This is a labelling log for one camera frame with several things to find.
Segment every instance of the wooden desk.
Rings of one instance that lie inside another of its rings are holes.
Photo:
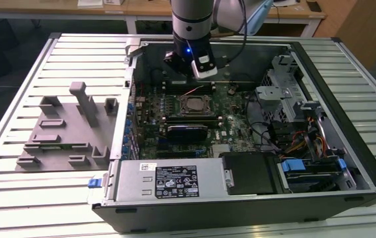
[[[77,0],[0,0],[0,18],[125,20],[128,33],[136,34],[136,21],[171,20],[168,0],[125,0],[123,5],[77,9]],[[303,37],[312,37],[325,13],[312,12],[300,4],[271,9],[265,23],[304,24]]]

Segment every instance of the barcode sticker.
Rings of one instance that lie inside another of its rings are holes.
[[[155,171],[156,163],[140,163],[140,171]]]

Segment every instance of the white paper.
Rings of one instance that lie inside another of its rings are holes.
[[[284,1],[273,2],[273,5],[276,7],[291,6],[291,5],[295,5],[295,4],[297,4],[296,0],[284,0]]]
[[[103,0],[77,0],[77,8],[103,8]]]

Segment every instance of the orange wire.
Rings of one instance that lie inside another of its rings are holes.
[[[321,150],[323,150],[323,154],[325,156],[325,142],[323,140],[323,138],[320,136],[316,137],[319,140],[320,140],[320,143],[321,143]]]

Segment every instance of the red wire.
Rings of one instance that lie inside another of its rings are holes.
[[[292,136],[292,144],[291,144],[291,145],[293,145],[293,143],[295,143],[295,137],[296,137],[300,133],[304,133],[304,132],[305,132],[304,130],[295,132],[295,134],[293,134],[293,136]]]

